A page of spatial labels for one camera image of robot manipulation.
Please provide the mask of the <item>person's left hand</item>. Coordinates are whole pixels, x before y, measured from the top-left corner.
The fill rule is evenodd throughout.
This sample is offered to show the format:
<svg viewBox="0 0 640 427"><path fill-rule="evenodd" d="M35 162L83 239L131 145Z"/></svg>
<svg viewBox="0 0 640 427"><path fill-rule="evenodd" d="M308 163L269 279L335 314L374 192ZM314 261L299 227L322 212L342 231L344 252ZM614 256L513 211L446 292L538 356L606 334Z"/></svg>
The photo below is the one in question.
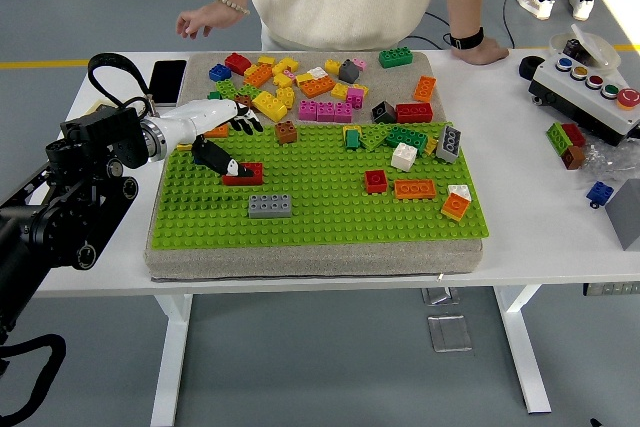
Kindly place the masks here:
<svg viewBox="0 0 640 427"><path fill-rule="evenodd" d="M494 38L485 37L482 42L471 49L451 48L451 53L470 65L488 65L509 56L509 49L501 46Z"/></svg>

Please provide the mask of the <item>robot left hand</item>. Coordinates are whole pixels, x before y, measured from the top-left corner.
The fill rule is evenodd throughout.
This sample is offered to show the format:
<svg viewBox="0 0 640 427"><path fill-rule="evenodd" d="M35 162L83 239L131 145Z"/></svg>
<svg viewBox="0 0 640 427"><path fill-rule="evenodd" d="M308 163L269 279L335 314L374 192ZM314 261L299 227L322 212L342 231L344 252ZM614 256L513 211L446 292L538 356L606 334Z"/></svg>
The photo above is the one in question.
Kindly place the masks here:
<svg viewBox="0 0 640 427"><path fill-rule="evenodd" d="M227 122L248 135L263 127L250 107L228 99L190 101L161 117L146 118L144 126L149 159L162 160L179 144L190 144L195 159L220 175L253 177L254 172L239 164L225 150L208 141L204 134Z"/></svg>

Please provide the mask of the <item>person's right hand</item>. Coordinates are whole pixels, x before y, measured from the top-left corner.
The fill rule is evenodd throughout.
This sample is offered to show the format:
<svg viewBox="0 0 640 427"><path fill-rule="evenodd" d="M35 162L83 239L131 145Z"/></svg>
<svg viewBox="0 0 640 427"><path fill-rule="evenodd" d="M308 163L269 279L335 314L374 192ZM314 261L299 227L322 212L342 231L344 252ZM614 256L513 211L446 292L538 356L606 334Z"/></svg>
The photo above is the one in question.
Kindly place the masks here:
<svg viewBox="0 0 640 427"><path fill-rule="evenodd" d="M176 34L190 39L195 39L199 33L207 37L213 30L226 29L242 17L241 12L215 1L195 10L181 12L176 21Z"/></svg>

